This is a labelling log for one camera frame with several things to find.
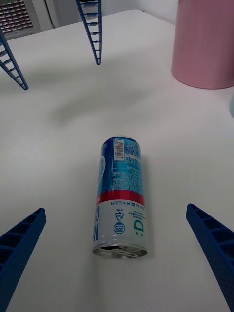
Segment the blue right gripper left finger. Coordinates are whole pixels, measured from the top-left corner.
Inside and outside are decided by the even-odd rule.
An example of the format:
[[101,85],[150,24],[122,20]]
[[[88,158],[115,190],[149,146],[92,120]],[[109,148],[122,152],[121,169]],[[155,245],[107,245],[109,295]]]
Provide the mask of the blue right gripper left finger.
[[7,310],[45,224],[39,208],[0,237],[0,311]]

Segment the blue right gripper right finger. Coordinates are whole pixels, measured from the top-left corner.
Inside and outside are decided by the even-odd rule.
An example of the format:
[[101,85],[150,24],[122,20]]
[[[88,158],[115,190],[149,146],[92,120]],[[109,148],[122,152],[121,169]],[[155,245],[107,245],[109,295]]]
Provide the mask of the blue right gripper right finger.
[[194,204],[188,204],[186,219],[209,262],[230,311],[234,311],[233,231]]

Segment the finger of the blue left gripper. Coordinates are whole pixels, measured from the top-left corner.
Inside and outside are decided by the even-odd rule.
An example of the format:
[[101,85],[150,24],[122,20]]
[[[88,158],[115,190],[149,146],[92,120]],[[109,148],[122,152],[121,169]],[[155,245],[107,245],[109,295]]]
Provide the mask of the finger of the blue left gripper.
[[102,3],[100,0],[76,1],[85,27],[96,65],[101,65],[102,57]]
[[0,67],[23,89],[28,90],[28,85],[14,58],[10,46],[0,30]]

